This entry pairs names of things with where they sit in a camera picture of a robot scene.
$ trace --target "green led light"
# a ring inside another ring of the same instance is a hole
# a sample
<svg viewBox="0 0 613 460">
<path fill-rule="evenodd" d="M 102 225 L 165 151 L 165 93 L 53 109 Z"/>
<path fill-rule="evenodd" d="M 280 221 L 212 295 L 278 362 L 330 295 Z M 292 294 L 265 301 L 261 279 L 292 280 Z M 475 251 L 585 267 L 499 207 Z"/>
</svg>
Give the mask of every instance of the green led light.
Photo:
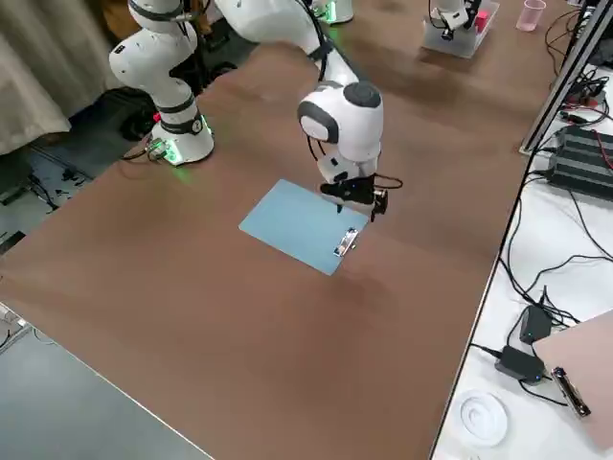
<svg viewBox="0 0 613 460">
<path fill-rule="evenodd" d="M 209 128 L 209 124 L 207 123 L 207 119 L 204 118 L 204 115 L 202 115 L 202 125 L 204 125 L 204 127 L 207 128 L 207 131 L 209 131 L 209 134 L 213 135 L 213 130 Z"/>
<path fill-rule="evenodd" d="M 315 16 L 319 17 L 322 21 L 331 24 L 336 21 L 336 1 L 330 0 L 324 7 L 317 7 L 313 10 Z"/>
<path fill-rule="evenodd" d="M 173 165 L 176 165 L 177 163 L 181 163 L 183 161 L 183 157 L 181 156 L 178 149 L 176 148 L 176 144 L 174 144 L 173 141 L 167 141 L 166 145 L 167 145 L 166 154 L 164 155 L 164 158 L 166 159 L 166 161 L 168 161 L 169 163 Z"/>
<path fill-rule="evenodd" d="M 331 24 L 336 20 L 336 2 L 334 0 L 330 0 L 328 5 L 326 6 L 326 22 Z"/>
</svg>

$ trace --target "table surface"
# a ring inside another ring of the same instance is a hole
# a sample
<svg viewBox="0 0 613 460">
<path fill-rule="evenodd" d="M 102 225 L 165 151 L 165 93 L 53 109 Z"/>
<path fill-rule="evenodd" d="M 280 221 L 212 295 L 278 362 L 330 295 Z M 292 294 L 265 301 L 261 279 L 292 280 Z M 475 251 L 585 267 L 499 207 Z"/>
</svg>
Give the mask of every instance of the table surface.
<svg viewBox="0 0 613 460">
<path fill-rule="evenodd" d="M 597 76 L 613 78 L 613 72 L 599 69 Z M 613 91 L 613 82 L 607 85 L 607 89 Z M 587 119 L 599 116 L 588 110 L 574 113 Z M 555 120 L 545 139 L 564 126 L 566 124 L 562 121 Z M 613 122 L 606 120 L 594 126 L 594 129 L 613 134 Z M 547 145 L 555 144 L 554 138 Z M 542 156 L 536 157 L 532 167 L 546 169 L 547 161 Z M 566 192 L 536 181 L 526 186 L 521 197 L 523 212 L 511 247 L 511 263 L 513 274 L 522 287 L 527 287 L 541 269 L 560 264 L 573 254 L 601 255 L 583 232 L 579 215 Z M 590 232 L 604 248 L 613 251 L 613 234 L 610 230 L 613 227 L 613 203 L 581 194 L 577 194 L 577 198 Z M 513 218 L 513 228 L 516 223 L 517 213 Z M 543 286 L 547 286 L 558 308 L 584 321 L 613 309 L 612 277 L 613 264 L 604 261 L 570 264 L 543 276 L 531 294 L 538 297 Z M 509 330 L 524 308 L 525 302 L 512 289 L 504 268 L 496 264 L 472 341 L 496 350 L 502 349 Z M 511 345 L 531 352 L 530 347 L 519 341 L 517 333 Z M 480 350 L 468 350 L 434 460 L 467 459 L 471 455 L 478 455 L 481 460 L 613 459 L 613 449 L 603 452 L 595 448 L 578 429 L 578 422 L 569 409 L 527 395 L 516 381 L 496 371 L 493 362 L 493 357 Z M 496 448 L 470 447 L 463 441 L 462 430 L 456 424 L 454 414 L 457 401 L 465 391 L 473 388 L 492 393 L 507 410 L 510 431 Z M 533 391 L 558 401 L 563 400 L 552 382 L 534 387 Z"/>
<path fill-rule="evenodd" d="M 320 181 L 295 115 L 316 71 L 260 47 L 199 99 L 209 159 L 114 165 L 0 261 L 0 300 L 216 458 L 425 458 L 547 94 L 520 9 L 471 61 L 420 50 L 421 6 L 356 0 L 332 31 L 406 184 L 333 277 L 238 230 L 278 179 Z"/>
</svg>

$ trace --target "white plate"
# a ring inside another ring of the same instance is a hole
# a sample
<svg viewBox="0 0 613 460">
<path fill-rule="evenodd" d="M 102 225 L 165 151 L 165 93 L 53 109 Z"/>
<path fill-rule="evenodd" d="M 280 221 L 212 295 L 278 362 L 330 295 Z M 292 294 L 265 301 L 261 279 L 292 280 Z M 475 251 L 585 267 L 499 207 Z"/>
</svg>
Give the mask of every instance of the white plate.
<svg viewBox="0 0 613 460">
<path fill-rule="evenodd" d="M 473 446 L 492 448 L 507 435 L 505 408 L 486 391 L 465 391 L 458 396 L 453 412 L 462 439 Z"/>
</svg>

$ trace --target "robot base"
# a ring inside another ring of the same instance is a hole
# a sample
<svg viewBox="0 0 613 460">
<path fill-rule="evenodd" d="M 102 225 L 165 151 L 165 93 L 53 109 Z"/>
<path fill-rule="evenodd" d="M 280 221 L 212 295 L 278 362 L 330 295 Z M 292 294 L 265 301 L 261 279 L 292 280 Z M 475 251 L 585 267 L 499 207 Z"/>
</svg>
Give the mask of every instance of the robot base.
<svg viewBox="0 0 613 460">
<path fill-rule="evenodd" d="M 460 27 L 454 31 L 453 40 L 449 41 L 441 38 L 441 30 L 433 27 L 432 24 L 430 24 L 429 18 L 426 16 L 424 19 L 425 31 L 423 34 L 423 44 L 421 46 L 440 53 L 447 53 L 460 58 L 470 59 L 474 56 L 483 42 L 483 39 L 488 34 L 499 7 L 499 3 L 484 0 L 479 10 L 488 12 L 488 24 L 486 24 L 486 27 L 480 33 L 477 33 L 474 25 L 468 30 L 464 27 Z"/>
<path fill-rule="evenodd" d="M 214 147 L 213 133 L 202 118 L 202 130 L 196 134 L 172 134 L 158 123 L 151 131 L 151 143 L 163 143 L 163 158 L 173 166 L 199 161 L 211 154 Z"/>
</svg>

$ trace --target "brown table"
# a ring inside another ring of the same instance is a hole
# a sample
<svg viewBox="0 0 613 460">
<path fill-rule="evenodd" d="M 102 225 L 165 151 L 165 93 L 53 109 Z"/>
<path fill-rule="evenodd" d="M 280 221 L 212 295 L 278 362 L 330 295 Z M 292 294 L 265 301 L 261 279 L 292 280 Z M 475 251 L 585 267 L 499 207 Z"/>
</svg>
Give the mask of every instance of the brown table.
<svg viewBox="0 0 613 460">
<path fill-rule="evenodd" d="M 547 93 L 519 3 L 464 61 L 419 50 L 425 4 L 355 1 L 336 39 L 406 185 L 332 277 L 238 230 L 278 179 L 320 181 L 296 121 L 315 69 L 260 47 L 199 100 L 212 157 L 114 165 L 0 262 L 0 300 L 217 460 L 425 458 Z"/>
</svg>

